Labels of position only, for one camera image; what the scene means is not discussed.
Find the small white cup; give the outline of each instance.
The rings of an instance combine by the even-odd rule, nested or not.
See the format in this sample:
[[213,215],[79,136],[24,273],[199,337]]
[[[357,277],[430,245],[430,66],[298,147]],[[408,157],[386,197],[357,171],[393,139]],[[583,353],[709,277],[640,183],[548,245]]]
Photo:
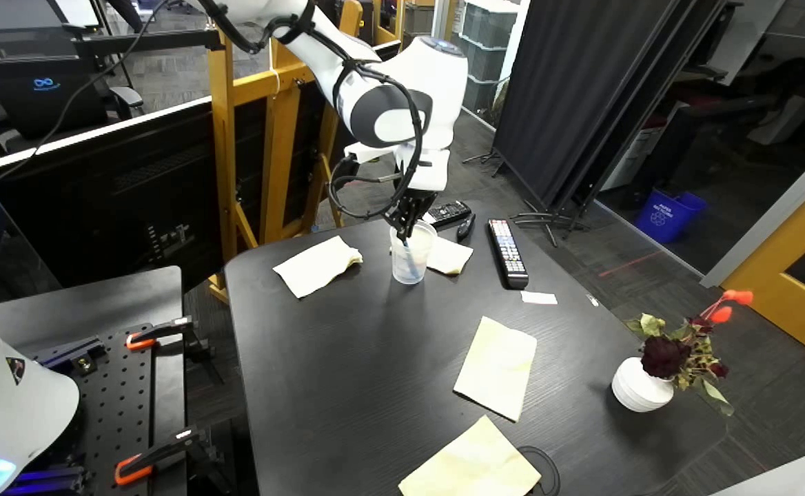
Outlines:
[[428,256],[436,240],[430,223],[414,223],[410,238],[402,244],[391,230],[391,273],[396,285],[414,286],[425,282]]

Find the white vase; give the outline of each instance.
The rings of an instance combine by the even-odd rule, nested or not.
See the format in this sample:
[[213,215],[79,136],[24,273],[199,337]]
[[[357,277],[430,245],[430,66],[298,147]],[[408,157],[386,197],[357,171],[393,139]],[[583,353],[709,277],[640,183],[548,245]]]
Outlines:
[[633,413],[658,412],[672,402],[676,390],[665,377],[646,372],[641,358],[626,358],[612,382],[618,402]]

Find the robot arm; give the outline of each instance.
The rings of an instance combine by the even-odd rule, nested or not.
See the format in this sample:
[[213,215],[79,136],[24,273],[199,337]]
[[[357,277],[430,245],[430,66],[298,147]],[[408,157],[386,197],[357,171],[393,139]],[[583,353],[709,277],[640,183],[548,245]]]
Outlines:
[[363,164],[393,153],[399,197],[373,215],[388,219],[399,238],[408,238],[414,220],[446,187],[448,145],[469,73],[461,51],[418,36],[399,55],[381,62],[370,45],[338,33],[312,0],[225,0],[225,21],[213,0],[200,7],[225,33],[235,22],[261,25],[313,73],[322,98],[356,140],[346,156]]

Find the white device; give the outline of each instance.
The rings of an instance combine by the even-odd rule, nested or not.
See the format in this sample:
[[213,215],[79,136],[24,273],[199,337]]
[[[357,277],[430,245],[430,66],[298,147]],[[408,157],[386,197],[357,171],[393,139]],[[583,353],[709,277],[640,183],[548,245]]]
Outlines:
[[69,428],[78,383],[0,340],[0,495]]
[[[200,0],[200,7],[242,51],[254,52],[254,45],[235,25],[261,25],[313,73],[322,98],[357,140],[345,150],[346,157],[370,164],[393,156],[404,191],[428,193],[428,202],[432,202],[430,193],[446,187],[448,145],[469,73],[455,45],[418,36],[393,59],[381,62],[370,45],[337,32],[312,0],[224,0],[225,11],[215,0]],[[399,205],[414,213],[391,227],[408,238],[430,205],[404,202],[404,193]]]

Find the blue bin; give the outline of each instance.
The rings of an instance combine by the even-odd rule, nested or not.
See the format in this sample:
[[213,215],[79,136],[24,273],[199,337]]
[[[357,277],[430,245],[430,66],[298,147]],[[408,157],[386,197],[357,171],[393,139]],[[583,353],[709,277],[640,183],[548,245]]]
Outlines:
[[636,227],[658,240],[658,244],[672,244],[683,234],[683,230],[706,211],[706,202],[683,193],[683,197],[666,197],[662,191],[652,191],[647,197],[647,205],[641,207],[641,215]]

